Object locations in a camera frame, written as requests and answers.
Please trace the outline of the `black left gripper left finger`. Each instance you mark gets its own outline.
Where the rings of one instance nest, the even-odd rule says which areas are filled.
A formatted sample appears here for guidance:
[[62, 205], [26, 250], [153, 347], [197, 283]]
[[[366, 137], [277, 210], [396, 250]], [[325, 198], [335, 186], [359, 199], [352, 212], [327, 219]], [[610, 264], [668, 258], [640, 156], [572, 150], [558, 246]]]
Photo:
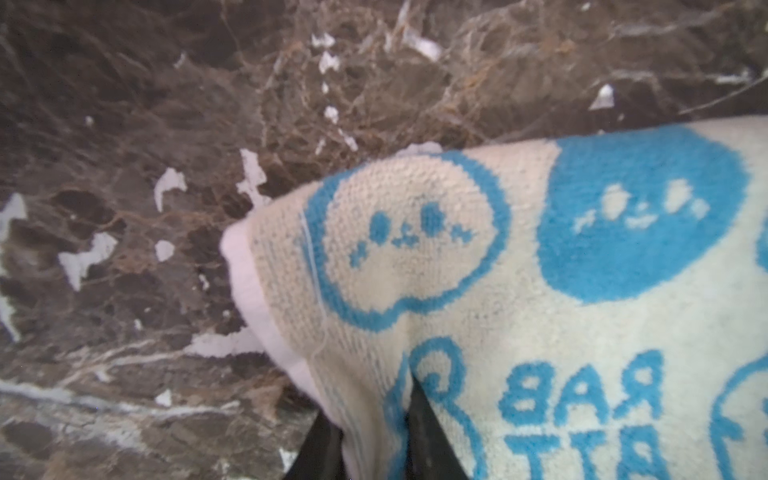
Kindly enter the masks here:
[[344, 480], [343, 432], [320, 411], [284, 480]]

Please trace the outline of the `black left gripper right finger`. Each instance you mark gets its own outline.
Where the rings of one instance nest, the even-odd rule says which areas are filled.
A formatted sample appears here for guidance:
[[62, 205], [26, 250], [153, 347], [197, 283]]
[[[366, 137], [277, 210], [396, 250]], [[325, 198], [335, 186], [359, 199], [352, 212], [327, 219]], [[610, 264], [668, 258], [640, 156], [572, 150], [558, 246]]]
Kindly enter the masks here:
[[468, 480], [424, 389], [416, 379], [413, 379], [406, 420], [408, 427], [406, 479]]

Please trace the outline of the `blue bunny pattern towel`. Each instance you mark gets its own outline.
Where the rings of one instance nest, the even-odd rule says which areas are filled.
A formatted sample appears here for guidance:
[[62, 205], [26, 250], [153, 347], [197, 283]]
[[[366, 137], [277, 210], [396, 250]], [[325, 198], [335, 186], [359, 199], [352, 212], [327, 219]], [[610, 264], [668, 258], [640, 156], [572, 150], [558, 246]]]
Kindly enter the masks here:
[[364, 164], [228, 227], [234, 303], [402, 479], [421, 390], [470, 479], [767, 475], [767, 120]]

